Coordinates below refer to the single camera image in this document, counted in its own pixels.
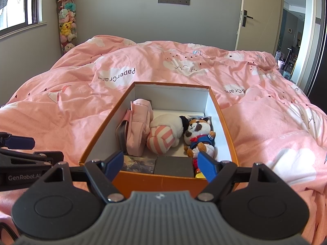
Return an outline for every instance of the bed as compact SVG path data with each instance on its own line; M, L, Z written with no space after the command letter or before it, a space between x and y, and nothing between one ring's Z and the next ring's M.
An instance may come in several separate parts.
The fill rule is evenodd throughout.
M61 150L72 165L134 81L211 86L241 166L264 162L307 202L303 237L326 229L326 114L284 79L271 54L172 41L96 36L24 83L0 109L0 130L31 136L34 151ZM0 193L0 222L23 190Z

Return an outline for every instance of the wall socket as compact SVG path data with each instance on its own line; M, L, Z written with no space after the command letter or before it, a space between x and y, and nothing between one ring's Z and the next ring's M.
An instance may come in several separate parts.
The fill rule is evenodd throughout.
M174 4L190 5L190 0L158 0L158 3L174 3Z

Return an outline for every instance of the black door handle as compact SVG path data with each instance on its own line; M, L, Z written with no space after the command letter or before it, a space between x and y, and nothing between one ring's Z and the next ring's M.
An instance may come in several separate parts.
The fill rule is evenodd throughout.
M245 27L247 18L254 19L253 17L247 15L247 10L244 10L242 27Z

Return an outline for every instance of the door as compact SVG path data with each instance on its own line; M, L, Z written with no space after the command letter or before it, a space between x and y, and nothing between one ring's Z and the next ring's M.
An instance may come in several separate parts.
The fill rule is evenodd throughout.
M284 0L242 0L235 49L275 55L283 5Z

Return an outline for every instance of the window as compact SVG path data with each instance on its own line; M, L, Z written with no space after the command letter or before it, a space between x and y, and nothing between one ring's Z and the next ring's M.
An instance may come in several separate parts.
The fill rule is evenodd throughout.
M0 36L37 22L37 0L0 0Z

